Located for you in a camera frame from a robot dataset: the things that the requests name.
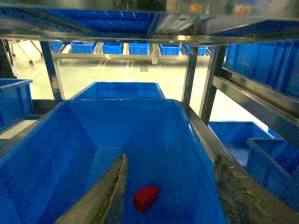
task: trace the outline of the shelf post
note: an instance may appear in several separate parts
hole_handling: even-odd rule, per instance
[[[56,59],[53,60],[48,41],[40,41],[56,104],[65,99]]]
[[[189,107],[193,81],[194,81],[194,74],[196,70],[196,62],[198,56],[198,47],[191,47],[190,55],[188,56],[188,64],[186,68],[185,74],[185,81],[184,81],[184,90],[182,96],[182,104],[185,109]]]
[[[199,110],[199,118],[208,125],[215,100],[217,88],[213,86],[214,75],[220,75],[226,52],[226,45],[216,46],[212,51],[207,68],[206,82]]]

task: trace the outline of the floor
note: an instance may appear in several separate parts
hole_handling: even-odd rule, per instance
[[[20,45],[33,60],[33,65],[28,63],[29,60],[14,45],[14,66],[19,78],[33,79],[30,86],[33,99],[54,99],[43,58],[29,41],[20,42]],[[157,82],[166,98],[181,101],[185,69],[186,63],[172,62],[159,62],[157,66],[151,65],[151,62],[125,60],[63,59],[59,62],[65,99],[71,98],[92,82],[117,81]],[[206,72],[207,63],[198,62],[191,97],[191,107],[196,113],[199,112]],[[268,130],[265,124],[220,91],[216,94],[211,120],[254,121]]]

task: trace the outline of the shelf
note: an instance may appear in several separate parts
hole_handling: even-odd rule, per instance
[[[158,61],[187,61],[188,56],[180,52],[178,56],[173,55],[161,55],[158,45],[151,45],[149,55],[130,55],[128,52],[128,44],[123,44],[123,54],[103,54],[103,48],[101,43],[97,43],[92,54],[74,54],[74,53],[62,53],[63,49],[58,53],[52,52],[54,59],[104,59],[104,60],[138,60],[138,61],[152,61],[153,64],[157,64]],[[197,61],[209,62],[210,56],[198,56]]]

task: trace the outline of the blue crate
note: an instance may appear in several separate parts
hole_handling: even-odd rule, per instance
[[[247,139],[273,137],[254,122],[210,121],[209,127],[244,168],[250,152],[250,147],[246,143]]]
[[[226,67],[275,88],[285,54],[285,42],[230,45]]]
[[[0,79],[0,132],[33,112],[31,79]]]
[[[230,45],[226,67],[291,96],[299,97],[299,42]]]
[[[53,41],[50,43],[50,47],[51,47],[51,50],[54,52],[54,53],[58,53],[60,48],[62,47],[63,45],[63,41]]]
[[[179,55],[181,52],[181,45],[175,44],[159,44],[161,55]]]
[[[78,54],[92,54],[95,48],[95,42],[71,42],[73,53]]]
[[[191,52],[191,48],[189,47],[189,45],[184,45],[185,51],[186,51],[186,55],[190,55]],[[206,50],[207,47],[205,46],[200,46],[198,49],[198,56],[205,56],[206,55]]]
[[[299,165],[299,149],[282,139],[249,139],[248,173],[279,196]]]
[[[299,41],[287,42],[276,90],[299,98]]]
[[[164,99],[158,83],[95,82],[71,99]]]
[[[81,26],[98,32],[147,33],[156,13],[51,9]]]
[[[103,53],[104,54],[122,54],[123,44],[122,43],[103,43]]]
[[[148,43],[129,43],[129,54],[131,55],[148,55],[150,45]]]
[[[122,223],[227,223],[214,166],[180,102],[69,100],[38,122],[2,146],[3,223],[54,223],[122,153],[129,162]],[[149,184],[160,193],[142,214],[132,196]]]

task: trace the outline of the red cube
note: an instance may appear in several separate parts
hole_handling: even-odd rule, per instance
[[[133,205],[140,212],[145,213],[156,201],[159,189],[155,185],[142,187],[133,196]]]

